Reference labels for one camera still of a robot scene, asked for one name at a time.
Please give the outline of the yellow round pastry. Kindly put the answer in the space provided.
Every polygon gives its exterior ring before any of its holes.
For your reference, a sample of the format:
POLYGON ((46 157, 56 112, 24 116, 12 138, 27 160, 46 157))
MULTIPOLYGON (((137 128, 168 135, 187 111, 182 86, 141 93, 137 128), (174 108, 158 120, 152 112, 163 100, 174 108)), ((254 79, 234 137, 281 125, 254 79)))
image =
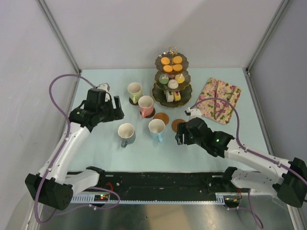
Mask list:
POLYGON ((178 84, 181 84, 185 81, 185 77, 182 73, 180 73, 175 76, 175 80, 178 82, 178 84))

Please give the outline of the orange macaron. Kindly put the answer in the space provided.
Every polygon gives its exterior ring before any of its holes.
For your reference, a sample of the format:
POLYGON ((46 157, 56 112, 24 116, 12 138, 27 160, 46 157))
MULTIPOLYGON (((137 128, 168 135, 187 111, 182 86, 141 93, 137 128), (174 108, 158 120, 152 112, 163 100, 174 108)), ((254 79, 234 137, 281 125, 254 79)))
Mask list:
POLYGON ((164 71, 164 72, 167 72, 167 73, 170 73, 170 72, 173 71, 173 67, 170 66, 170 65, 164 65, 164 66, 163 66, 163 71, 164 71))
POLYGON ((162 65, 169 65, 170 64, 170 59, 168 57, 162 57, 160 60, 162 65))
POLYGON ((183 66, 181 64, 175 64, 173 65, 173 71, 179 72, 182 71, 183 66))
POLYGON ((183 58, 181 56, 175 56, 173 57, 173 64, 181 64, 183 62, 183 58))

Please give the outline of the white cup pastry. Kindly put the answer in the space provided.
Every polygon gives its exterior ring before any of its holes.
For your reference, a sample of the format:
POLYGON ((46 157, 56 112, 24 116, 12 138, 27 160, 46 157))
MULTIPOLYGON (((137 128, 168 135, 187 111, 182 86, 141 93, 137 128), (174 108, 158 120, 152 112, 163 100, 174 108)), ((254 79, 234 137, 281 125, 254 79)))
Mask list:
POLYGON ((174 95, 173 95, 172 92, 167 91, 167 92, 165 93, 165 96, 166 96, 166 101, 167 101, 168 103, 171 103, 171 102, 174 101, 174 95))

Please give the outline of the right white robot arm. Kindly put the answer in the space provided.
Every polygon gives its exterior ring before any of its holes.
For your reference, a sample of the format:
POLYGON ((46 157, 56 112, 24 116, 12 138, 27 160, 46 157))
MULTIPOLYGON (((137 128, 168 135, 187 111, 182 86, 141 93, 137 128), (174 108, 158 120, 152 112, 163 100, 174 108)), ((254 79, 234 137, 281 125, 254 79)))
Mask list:
POLYGON ((225 191, 233 192, 238 187, 262 190, 277 195, 290 206, 302 207, 307 195, 307 165, 303 160, 290 161, 248 149, 232 135, 212 131, 198 117, 179 123, 175 139, 179 145, 196 144, 213 157, 237 161, 256 170, 247 177, 239 169, 226 170, 221 181, 225 191))

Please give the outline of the grey mug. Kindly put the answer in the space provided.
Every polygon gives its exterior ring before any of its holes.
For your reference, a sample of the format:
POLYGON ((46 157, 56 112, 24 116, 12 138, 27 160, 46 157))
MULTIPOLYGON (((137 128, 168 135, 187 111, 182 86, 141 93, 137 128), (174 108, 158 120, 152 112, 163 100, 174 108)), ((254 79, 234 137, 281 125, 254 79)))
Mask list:
POLYGON ((126 148, 129 144, 134 143, 136 139, 135 128, 130 123, 124 123, 118 128, 118 135, 121 138, 121 147, 126 148))

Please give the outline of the wooden coaster stack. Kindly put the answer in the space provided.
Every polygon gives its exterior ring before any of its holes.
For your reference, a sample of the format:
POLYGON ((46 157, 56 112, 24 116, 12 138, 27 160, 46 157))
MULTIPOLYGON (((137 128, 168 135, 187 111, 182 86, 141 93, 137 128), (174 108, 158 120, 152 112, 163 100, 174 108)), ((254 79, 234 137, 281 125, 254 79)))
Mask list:
POLYGON ((183 119, 175 119, 175 120, 172 122, 171 127, 172 127, 172 130, 173 130, 175 133, 177 132, 177 126, 178 126, 178 124, 180 124, 180 123, 185 123, 185 120, 183 120, 183 119))

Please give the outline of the dark walnut coaster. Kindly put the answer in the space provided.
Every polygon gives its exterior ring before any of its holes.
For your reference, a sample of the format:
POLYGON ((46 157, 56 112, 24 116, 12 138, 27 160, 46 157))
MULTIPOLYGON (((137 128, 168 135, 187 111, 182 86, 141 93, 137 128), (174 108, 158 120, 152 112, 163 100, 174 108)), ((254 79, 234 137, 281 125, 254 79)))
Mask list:
POLYGON ((134 103, 133 100, 132 100, 131 98, 129 98, 129 102, 130 102, 130 104, 132 104, 132 105, 138 105, 138 102, 137 102, 137 103, 134 103))
POLYGON ((144 116, 144 118, 151 118, 155 115, 155 108, 153 109, 152 113, 150 115, 144 116))

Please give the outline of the white cupcake pastry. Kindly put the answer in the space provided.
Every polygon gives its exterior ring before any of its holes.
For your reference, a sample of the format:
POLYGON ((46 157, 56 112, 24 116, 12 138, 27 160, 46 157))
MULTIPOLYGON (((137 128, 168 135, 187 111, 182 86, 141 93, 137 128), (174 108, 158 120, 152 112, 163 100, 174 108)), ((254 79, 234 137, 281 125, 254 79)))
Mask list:
POLYGON ((170 89, 176 89, 178 87, 178 82, 175 79, 171 79, 168 82, 168 87, 170 89))

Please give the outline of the light wooden coaster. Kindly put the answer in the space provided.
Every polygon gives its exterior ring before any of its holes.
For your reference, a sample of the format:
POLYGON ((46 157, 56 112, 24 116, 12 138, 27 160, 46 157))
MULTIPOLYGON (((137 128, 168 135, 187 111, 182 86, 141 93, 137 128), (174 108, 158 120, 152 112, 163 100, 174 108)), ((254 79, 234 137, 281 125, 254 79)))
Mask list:
POLYGON ((153 119, 160 119, 164 122, 165 125, 169 123, 169 116, 166 113, 156 113, 153 119))

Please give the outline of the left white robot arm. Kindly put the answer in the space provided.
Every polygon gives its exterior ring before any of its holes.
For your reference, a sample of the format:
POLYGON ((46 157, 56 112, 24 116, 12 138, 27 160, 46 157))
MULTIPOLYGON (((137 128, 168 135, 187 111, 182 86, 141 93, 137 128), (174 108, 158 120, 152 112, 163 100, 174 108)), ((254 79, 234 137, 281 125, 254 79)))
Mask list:
POLYGON ((99 123, 121 120, 124 113, 118 96, 111 97, 109 85, 100 84, 88 90, 87 97, 70 112, 69 126, 52 155, 36 175, 28 174, 25 184, 32 198, 57 210, 65 210, 74 195, 92 187, 106 187, 105 171, 94 166, 67 177, 73 157, 84 140, 99 123))

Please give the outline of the pink mug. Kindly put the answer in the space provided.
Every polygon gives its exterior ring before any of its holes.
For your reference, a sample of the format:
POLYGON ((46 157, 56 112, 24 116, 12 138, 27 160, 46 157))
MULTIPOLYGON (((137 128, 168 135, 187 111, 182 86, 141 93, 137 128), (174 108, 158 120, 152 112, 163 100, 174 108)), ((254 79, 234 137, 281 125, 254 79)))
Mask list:
POLYGON ((138 100, 138 105, 142 117, 150 116, 154 111, 154 100, 150 96, 142 96, 138 100))

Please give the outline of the green mug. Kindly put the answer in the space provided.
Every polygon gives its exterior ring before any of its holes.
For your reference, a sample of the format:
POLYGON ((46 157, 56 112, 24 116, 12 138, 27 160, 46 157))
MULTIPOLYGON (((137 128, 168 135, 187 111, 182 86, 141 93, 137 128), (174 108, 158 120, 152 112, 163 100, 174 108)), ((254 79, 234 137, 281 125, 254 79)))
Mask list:
POLYGON ((130 98, 134 103, 137 103, 142 97, 142 85, 138 82, 130 83, 127 87, 130 98))

